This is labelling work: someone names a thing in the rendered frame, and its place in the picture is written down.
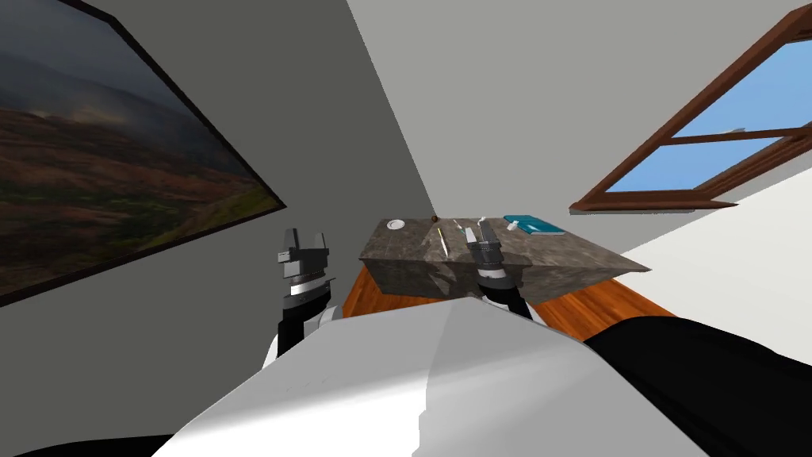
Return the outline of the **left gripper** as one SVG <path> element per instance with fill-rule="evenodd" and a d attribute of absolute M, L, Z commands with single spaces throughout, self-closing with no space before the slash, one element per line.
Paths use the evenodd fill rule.
<path fill-rule="evenodd" d="M 283 236 L 283 252 L 278 253 L 282 265 L 282 277 L 295 279 L 323 273 L 328 265 L 329 250 L 323 232 L 314 236 L 313 248 L 301 248 L 298 231 L 288 228 Z"/>

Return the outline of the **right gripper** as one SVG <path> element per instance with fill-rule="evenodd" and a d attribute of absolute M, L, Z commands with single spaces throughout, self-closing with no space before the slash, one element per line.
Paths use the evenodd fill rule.
<path fill-rule="evenodd" d="M 481 231 L 481 241 L 478 241 L 471 228 L 465 228 L 466 242 L 470 244 L 470 253 L 478 270 L 503 270 L 504 256 L 501 242 L 492 226 L 486 221 L 478 222 Z"/>

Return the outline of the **teal book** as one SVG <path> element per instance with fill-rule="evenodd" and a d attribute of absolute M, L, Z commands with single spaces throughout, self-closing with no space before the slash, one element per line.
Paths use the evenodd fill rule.
<path fill-rule="evenodd" d="M 507 225 L 512 221 L 518 221 L 519 224 L 516 230 L 520 230 L 531 236 L 562 235 L 565 233 L 565 230 L 531 215 L 506 215 L 504 216 L 504 220 L 507 222 Z"/>

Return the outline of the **grey stone table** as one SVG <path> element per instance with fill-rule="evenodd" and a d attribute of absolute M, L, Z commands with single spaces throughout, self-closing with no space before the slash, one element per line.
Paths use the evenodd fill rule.
<path fill-rule="evenodd" d="M 502 244 L 504 267 L 532 304 L 559 298 L 627 273 L 647 272 L 628 258 L 570 232 L 531 236 L 508 231 L 503 219 L 488 223 Z M 381 221 L 359 256 L 384 294 L 439 300 L 478 293 L 477 271 L 465 237 L 451 219 L 407 219 L 399 230 Z M 463 228 L 477 228 L 462 219 Z M 440 227 L 450 252 L 444 256 L 436 228 Z"/>

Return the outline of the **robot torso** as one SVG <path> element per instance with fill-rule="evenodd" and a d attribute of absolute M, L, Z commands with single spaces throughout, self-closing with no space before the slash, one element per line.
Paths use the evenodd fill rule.
<path fill-rule="evenodd" d="M 154 457 L 707 457 L 582 342 L 475 298 L 332 321 Z"/>

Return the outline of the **landscape painting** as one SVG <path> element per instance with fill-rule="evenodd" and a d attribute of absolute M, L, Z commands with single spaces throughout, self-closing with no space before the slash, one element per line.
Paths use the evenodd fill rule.
<path fill-rule="evenodd" d="M 283 207 L 113 16 L 0 0 L 0 307 Z"/>

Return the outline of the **brown framed window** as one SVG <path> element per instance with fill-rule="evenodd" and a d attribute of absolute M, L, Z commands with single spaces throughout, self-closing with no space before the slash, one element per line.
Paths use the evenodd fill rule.
<path fill-rule="evenodd" d="M 812 3 L 787 13 L 580 200 L 574 213 L 687 213 L 812 151 Z"/>

